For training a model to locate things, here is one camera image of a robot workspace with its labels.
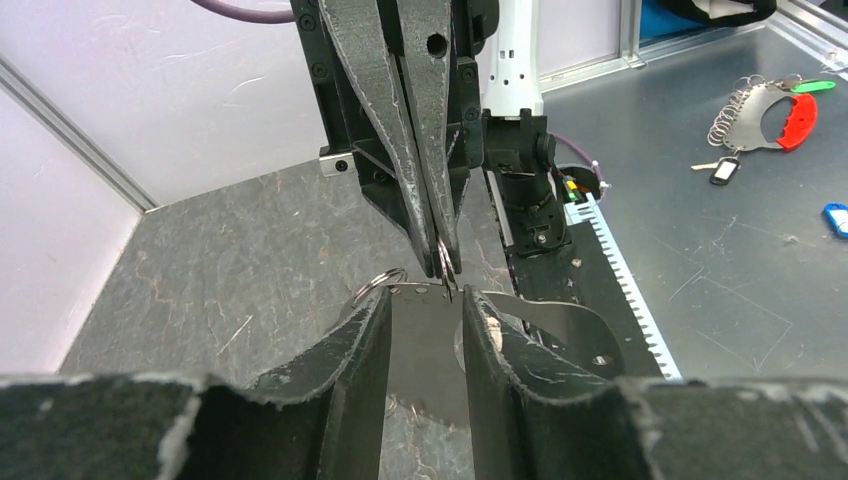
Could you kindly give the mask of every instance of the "blue object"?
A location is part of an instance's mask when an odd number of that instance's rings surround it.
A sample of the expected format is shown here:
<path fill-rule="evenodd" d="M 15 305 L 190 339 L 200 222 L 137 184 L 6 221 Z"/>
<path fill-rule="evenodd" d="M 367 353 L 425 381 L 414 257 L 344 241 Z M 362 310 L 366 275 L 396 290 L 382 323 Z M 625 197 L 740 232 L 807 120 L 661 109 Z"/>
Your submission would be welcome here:
<path fill-rule="evenodd" d="M 678 17 L 660 6 L 659 0 L 642 0 L 642 38 L 658 37 L 669 33 L 704 28 L 700 23 Z"/>
<path fill-rule="evenodd" d="M 848 207 L 841 203 L 828 203 L 822 213 L 827 217 L 837 235 L 848 238 Z"/>

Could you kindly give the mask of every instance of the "white wall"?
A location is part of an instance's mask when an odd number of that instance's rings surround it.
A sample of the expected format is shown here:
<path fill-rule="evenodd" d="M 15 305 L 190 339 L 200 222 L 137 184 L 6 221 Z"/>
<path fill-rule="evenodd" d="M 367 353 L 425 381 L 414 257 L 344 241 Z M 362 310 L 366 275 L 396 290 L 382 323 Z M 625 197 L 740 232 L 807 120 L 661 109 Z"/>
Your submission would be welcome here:
<path fill-rule="evenodd" d="M 0 373 L 59 367 L 138 219 L 0 91 Z"/>
<path fill-rule="evenodd" d="M 540 73 L 614 53 L 618 5 L 541 0 Z M 291 25 L 188 0 L 3 0 L 0 52 L 162 204 L 310 160 L 326 141 Z"/>

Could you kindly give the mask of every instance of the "label on key tag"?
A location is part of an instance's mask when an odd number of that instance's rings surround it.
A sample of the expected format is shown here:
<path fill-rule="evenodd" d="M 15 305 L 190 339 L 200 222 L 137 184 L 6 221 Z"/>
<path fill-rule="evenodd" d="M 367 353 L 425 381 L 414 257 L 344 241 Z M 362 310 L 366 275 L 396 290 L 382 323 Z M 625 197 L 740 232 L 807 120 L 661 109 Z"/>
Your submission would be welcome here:
<path fill-rule="evenodd" d="M 710 176 L 710 183 L 713 185 L 724 186 L 730 183 L 730 179 L 739 170 L 739 160 L 732 157 L 725 157 L 719 160 L 718 166 Z"/>

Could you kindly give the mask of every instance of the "black and white fabric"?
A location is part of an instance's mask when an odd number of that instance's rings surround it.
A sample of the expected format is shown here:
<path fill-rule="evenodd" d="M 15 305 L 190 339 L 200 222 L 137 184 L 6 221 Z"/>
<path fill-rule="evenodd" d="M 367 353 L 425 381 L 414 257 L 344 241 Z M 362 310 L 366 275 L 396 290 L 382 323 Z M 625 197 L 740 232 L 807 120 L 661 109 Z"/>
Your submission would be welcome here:
<path fill-rule="evenodd" d="M 732 27 L 765 20 L 777 0 L 660 0 L 675 14 L 712 27 Z"/>

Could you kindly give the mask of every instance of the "green tag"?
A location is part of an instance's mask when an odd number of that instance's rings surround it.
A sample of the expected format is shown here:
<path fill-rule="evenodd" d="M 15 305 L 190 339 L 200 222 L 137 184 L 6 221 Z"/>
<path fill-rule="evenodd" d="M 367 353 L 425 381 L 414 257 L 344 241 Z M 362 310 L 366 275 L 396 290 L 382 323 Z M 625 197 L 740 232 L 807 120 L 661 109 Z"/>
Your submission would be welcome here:
<path fill-rule="evenodd" d="M 813 93 L 830 90 L 836 86 L 836 82 L 830 80 L 819 80 L 817 82 L 801 83 L 792 88 L 792 93 Z"/>

